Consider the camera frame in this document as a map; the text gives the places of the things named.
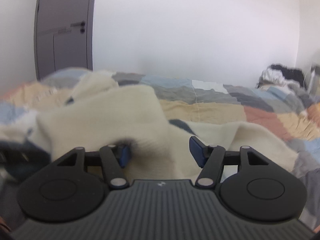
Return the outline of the cream sweater with blue stripes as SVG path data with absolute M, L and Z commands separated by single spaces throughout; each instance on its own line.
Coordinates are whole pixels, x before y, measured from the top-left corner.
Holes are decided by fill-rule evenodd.
M 286 151 L 281 140 L 269 131 L 254 131 L 253 142 L 233 145 L 239 125 L 206 126 L 203 134 L 197 134 L 187 122 L 167 120 L 158 102 L 153 88 L 146 85 L 69 99 L 61 108 L 40 113 L 24 141 L 49 153 L 51 162 L 79 146 L 97 151 L 103 146 L 125 144 L 132 152 L 132 160 L 125 168 L 129 180 L 195 179 L 200 168 L 189 152 L 192 136 L 234 151 L 249 145 L 268 159 L 271 154 Z

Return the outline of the pile of clothes on nightstand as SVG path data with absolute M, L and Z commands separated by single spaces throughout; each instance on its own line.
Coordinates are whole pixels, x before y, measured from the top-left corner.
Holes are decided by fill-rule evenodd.
M 289 86 L 290 84 L 306 89 L 305 76 L 301 69 L 288 68 L 282 64 L 272 64 L 263 70 L 257 88 L 264 85 Z

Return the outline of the grey bedroom door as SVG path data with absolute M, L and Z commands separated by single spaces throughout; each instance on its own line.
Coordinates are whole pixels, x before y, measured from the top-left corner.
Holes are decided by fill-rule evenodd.
M 37 0 L 34 54 L 37 79 L 68 67 L 93 68 L 94 0 Z M 71 23 L 85 21 L 83 28 Z

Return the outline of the patchwork checkered bed quilt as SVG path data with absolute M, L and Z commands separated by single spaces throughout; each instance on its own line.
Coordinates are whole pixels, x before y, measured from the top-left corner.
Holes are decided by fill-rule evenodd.
M 134 85 L 152 87 L 166 118 L 187 122 L 197 134 L 203 134 L 206 126 L 239 125 L 233 145 L 253 142 L 254 131 L 269 131 L 280 139 L 286 151 L 271 154 L 271 159 L 306 185 L 308 200 L 301 219 L 311 228 L 319 226 L 319 104 L 295 85 L 250 89 L 71 68 L 23 85 L 1 100 L 1 141 L 22 143 L 36 126 L 40 113 L 61 108 L 69 99 Z

